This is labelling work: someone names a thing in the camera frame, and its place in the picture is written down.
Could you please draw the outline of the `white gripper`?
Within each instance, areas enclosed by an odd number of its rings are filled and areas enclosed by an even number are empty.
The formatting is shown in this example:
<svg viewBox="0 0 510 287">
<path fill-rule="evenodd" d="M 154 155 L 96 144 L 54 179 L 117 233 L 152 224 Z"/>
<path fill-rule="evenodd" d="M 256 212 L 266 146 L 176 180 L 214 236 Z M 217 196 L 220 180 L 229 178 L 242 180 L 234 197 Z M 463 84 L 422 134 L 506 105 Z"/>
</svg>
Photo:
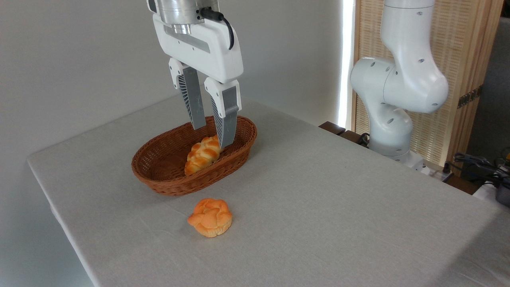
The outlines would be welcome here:
<svg viewBox="0 0 510 287">
<path fill-rule="evenodd" d="M 175 89 L 181 92 L 193 129 L 206 125 L 202 93 L 197 71 L 208 76 L 204 82 L 212 100 L 212 109 L 220 148 L 235 139 L 237 112 L 242 109 L 239 82 L 244 72 L 240 44 L 230 37 L 224 22 L 204 20 L 191 24 L 190 34 L 177 34 L 153 15 L 159 44 L 170 56 L 168 65 Z"/>
</svg>

